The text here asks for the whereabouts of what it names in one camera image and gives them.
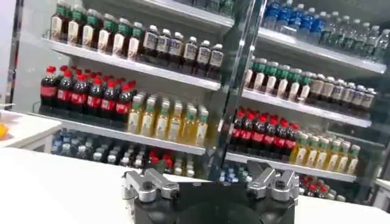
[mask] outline red label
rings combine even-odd
[[[89,107],[97,108],[100,107],[102,99],[99,97],[88,96],[87,105]]]
[[[254,141],[257,141],[257,142],[262,142],[264,139],[264,134],[259,134],[259,133],[254,132],[252,135],[252,139]]]
[[[71,102],[74,104],[84,104],[87,99],[86,94],[72,93]]]
[[[114,110],[115,101],[112,100],[102,100],[102,109],[103,110]]]
[[[62,101],[70,101],[72,96],[72,92],[69,90],[59,89],[57,93],[57,99]]]
[[[56,87],[41,86],[41,96],[53,97],[56,90]]]
[[[287,149],[292,150],[295,147],[296,142],[287,139],[285,144],[286,144]]]
[[[118,114],[127,114],[129,112],[130,104],[117,103],[116,104],[116,112]]]

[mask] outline bottle label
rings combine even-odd
[[[146,32],[145,33],[145,39],[143,46],[145,48],[155,50],[156,49],[156,44],[157,44],[158,36],[154,33]]]
[[[71,100],[71,95],[72,95],[71,91],[59,89],[57,92],[57,99],[67,102]]]
[[[114,46],[113,46],[113,53],[115,55],[122,55],[123,44],[124,44],[124,36],[120,33],[115,34]]]
[[[118,114],[127,114],[129,112],[130,104],[117,103],[115,107]]]
[[[92,47],[92,37],[94,28],[91,26],[84,26],[83,28],[83,46],[85,47]]]
[[[198,63],[208,64],[210,60],[210,50],[207,47],[200,47],[196,61]]]
[[[347,168],[347,174],[353,175],[355,173],[356,165],[358,164],[358,159],[351,159],[349,166]]]
[[[326,158],[327,158],[327,153],[326,152],[320,152],[318,154],[318,158],[317,158],[317,161],[316,161],[315,168],[316,169],[322,169],[322,167],[324,166],[324,162],[325,162]]]
[[[159,36],[156,50],[158,52],[167,53],[169,49],[169,37]]]
[[[62,30],[62,19],[58,16],[53,16],[51,18],[51,35],[50,39],[59,40],[61,39],[61,30]]]
[[[221,67],[224,53],[220,51],[212,51],[210,57],[210,64],[215,67]]]
[[[87,100],[86,94],[72,93],[71,102],[74,104],[84,104]]]
[[[339,173],[345,171],[347,162],[348,162],[348,157],[343,156],[343,157],[340,159],[340,162],[339,162],[339,164],[337,165],[335,171],[336,171],[336,172],[339,172]]]
[[[103,110],[111,111],[111,110],[114,110],[114,108],[115,108],[115,101],[114,100],[106,100],[106,99],[102,100],[102,109]]]
[[[56,87],[41,86],[41,96],[53,97],[55,96],[56,90]]]
[[[75,46],[78,42],[77,39],[79,38],[79,24],[77,24],[75,21],[69,22],[69,28],[68,28],[68,44]]]
[[[171,39],[169,44],[169,54],[175,56],[182,56],[184,44],[180,40]]]

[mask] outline bottle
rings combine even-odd
[[[353,23],[347,27],[345,37],[341,43],[341,49],[349,51],[352,48],[353,42],[356,38],[357,30],[360,27],[360,19],[353,20]]]
[[[88,9],[87,23],[83,27],[83,48],[96,49],[103,16],[94,9]]]
[[[358,154],[360,151],[360,146],[352,145],[351,150],[349,151],[349,161],[347,164],[346,174],[354,175],[356,172],[356,166],[358,164]]]
[[[374,50],[374,56],[372,57],[374,61],[383,63],[383,57],[389,46],[389,33],[390,29],[384,29],[382,31]]]
[[[157,26],[150,25],[149,30],[145,33],[141,51],[142,58],[140,59],[149,63],[155,61],[154,58],[157,56],[156,46],[158,36]]]
[[[55,97],[57,95],[57,87],[54,82],[55,67],[49,66],[46,68],[46,77],[41,80],[41,104],[44,106],[55,106]]]
[[[292,5],[293,5],[293,0],[286,0],[286,3],[284,3],[280,7],[278,18],[275,24],[276,32],[284,32],[285,30],[284,27],[288,25],[289,19],[291,17],[291,13],[293,9]]]
[[[169,42],[171,40],[171,31],[163,29],[163,33],[158,37],[156,45],[157,63],[162,67],[167,67],[169,63]]]
[[[318,141],[319,138],[317,136],[310,137],[309,145],[307,147],[307,152],[302,163],[304,166],[314,167],[314,162],[317,158],[317,153],[318,153]]]
[[[298,4],[296,8],[294,8],[292,14],[291,14],[291,17],[288,21],[288,26],[290,28],[292,28],[294,31],[290,31],[286,34],[290,34],[290,35],[293,35],[295,36],[299,27],[300,27],[300,23],[302,21],[302,16],[303,16],[303,8],[305,7],[305,5],[303,4]]]
[[[73,86],[71,95],[71,109],[79,113],[84,112],[88,97],[88,84],[85,81],[85,77],[85,74],[77,77],[77,83]]]
[[[379,36],[379,26],[372,26],[370,32],[367,34],[367,40],[363,47],[363,57],[371,59],[377,45]]]
[[[57,1],[55,7],[55,13],[51,17],[50,25],[50,40],[65,41],[68,37],[68,23],[69,23],[69,12],[70,5],[65,1]]]
[[[142,48],[142,37],[143,37],[143,25],[142,23],[134,22],[132,33],[129,40],[129,51],[127,53],[127,59],[137,60]]]
[[[154,121],[154,105],[156,103],[155,98],[149,97],[146,102],[146,110],[142,117],[140,134],[150,137],[153,135],[153,121]]]
[[[315,11],[315,8],[309,8],[309,11],[303,13],[302,21],[297,32],[297,36],[300,40],[307,40],[310,33],[311,25],[314,20]]]
[[[210,61],[210,42],[203,40],[199,47],[196,57],[196,71],[195,74],[199,77],[206,77],[208,62]]]
[[[219,68],[222,65],[224,59],[224,53],[222,53],[222,45],[215,44],[211,48],[210,63],[208,65],[207,77],[216,81],[221,80]]]
[[[81,5],[75,5],[72,11],[72,20],[68,24],[68,44],[80,46],[83,39],[87,11]]]
[[[313,24],[310,28],[309,42],[313,44],[319,44],[322,33],[325,30],[327,12],[322,11],[319,14],[319,18],[313,21]]]
[[[204,147],[205,145],[205,138],[206,138],[207,128],[208,128],[207,117],[208,117],[208,111],[206,110],[206,108],[200,110],[199,121],[197,123],[196,139],[195,139],[195,145],[198,147]]]
[[[119,19],[118,31],[114,35],[112,54],[124,57],[129,48],[129,37],[131,36],[131,23],[125,18]]]
[[[349,142],[341,143],[341,150],[339,151],[338,160],[335,165],[335,172],[344,173],[346,171],[347,163],[348,163],[348,150],[350,147]]]
[[[181,62],[182,73],[184,74],[194,73],[197,49],[198,46],[196,46],[196,37],[190,37],[190,39],[184,46],[184,53]]]
[[[169,110],[169,101],[164,100],[161,105],[161,112],[157,118],[156,129],[154,136],[158,139],[166,139],[167,128],[168,128],[168,110]]]
[[[320,45],[328,45],[331,46],[331,37],[334,33],[336,33],[336,29],[338,27],[338,16],[339,12],[332,12],[331,17],[326,20],[324,31],[321,34],[319,39]]]
[[[276,20],[279,15],[280,4],[278,0],[271,0],[266,6],[266,11],[264,14],[263,27],[274,30],[276,25]]]
[[[174,38],[172,38],[169,42],[169,64],[168,68],[174,71],[178,71],[180,69],[180,63],[183,57],[184,50],[184,42],[183,35],[179,32],[175,32]]]
[[[130,93],[130,86],[124,85],[115,106],[115,117],[117,121],[127,124],[131,101],[132,95]]]
[[[115,114],[115,104],[118,101],[118,95],[114,90],[115,82],[109,81],[107,89],[103,94],[101,104],[101,116],[106,119],[113,119]]]

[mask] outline beverage shelf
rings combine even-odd
[[[221,86],[218,82],[212,80],[200,79],[191,75],[184,75],[178,72],[158,68],[156,66],[147,65],[136,61],[126,60],[111,55],[104,55],[81,47],[59,43],[57,41],[51,41],[48,39],[43,39],[43,41],[53,51],[57,51],[59,53],[67,54],[70,56],[86,58],[89,60],[106,63],[108,65],[125,68],[131,71],[137,71],[147,75],[153,75],[165,79],[175,80],[176,82],[186,83],[189,85],[198,86],[213,91],[218,90]]]
[[[227,160],[230,161],[236,161],[239,163],[246,163],[248,160],[256,161],[256,162],[262,162],[262,163],[268,163],[270,166],[276,169],[280,170],[293,170],[297,173],[306,174],[306,175],[312,175],[322,178],[329,178],[332,180],[339,180],[339,181],[345,181],[345,182],[354,182],[356,180],[356,176],[354,175],[348,175],[344,173],[336,173],[331,172],[327,170],[320,170],[320,169],[314,169],[310,167],[304,167],[304,166],[297,166],[292,165],[288,163],[273,161],[265,158],[260,157],[254,157],[249,155],[243,155],[238,153],[232,153],[228,152],[225,157]]]
[[[361,119],[358,117],[353,117],[345,114],[340,114],[334,111],[328,111],[325,109],[313,107],[310,105],[305,105],[301,103],[295,103],[292,101],[284,100],[278,97],[265,95],[256,91],[249,91],[244,89],[243,97],[247,99],[252,99],[258,102],[268,103],[278,107],[287,108],[290,110],[300,111],[306,114],[312,114],[315,116],[323,117],[329,120],[343,122],[345,124],[351,124],[359,127],[369,127],[371,126],[371,121],[367,119]]]
[[[63,128],[68,128],[68,129],[73,129],[73,130],[82,131],[82,132],[86,132],[86,133],[91,133],[94,135],[101,135],[101,136],[106,136],[109,138],[116,138],[116,139],[121,139],[124,141],[136,142],[136,143],[140,143],[140,144],[151,145],[151,146],[156,146],[159,148],[170,149],[170,150],[174,150],[174,151],[180,151],[180,152],[191,153],[191,154],[196,154],[196,155],[203,155],[205,152],[205,149],[202,147],[179,144],[176,142],[164,141],[164,140],[160,140],[160,139],[156,139],[156,138],[145,137],[142,135],[135,135],[135,134],[131,134],[131,133],[124,132],[124,131],[114,130],[114,129],[100,127],[100,126],[96,126],[96,125],[85,124],[85,123],[76,122],[76,121],[69,121],[66,119],[52,117],[52,116],[46,116],[46,115],[42,115],[42,114],[38,114],[38,113],[29,113],[29,114],[34,115],[34,116],[38,116],[38,117],[47,118],[47,119],[57,120],[57,121],[62,122]]]

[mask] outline plastic bottle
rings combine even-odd
[[[383,57],[385,56],[385,52],[389,46],[389,33],[390,29],[384,29],[382,31],[374,50],[374,56],[372,57],[374,61],[383,63]]]
[[[311,25],[314,20],[315,11],[315,8],[310,8],[307,12],[303,13],[302,22],[300,23],[299,30],[297,33],[297,36],[300,40],[306,41],[308,39]]]
[[[286,2],[280,7],[278,18],[275,24],[276,32],[283,32],[285,30],[284,26],[288,25],[289,19],[291,17],[293,6],[293,0],[286,0]]]

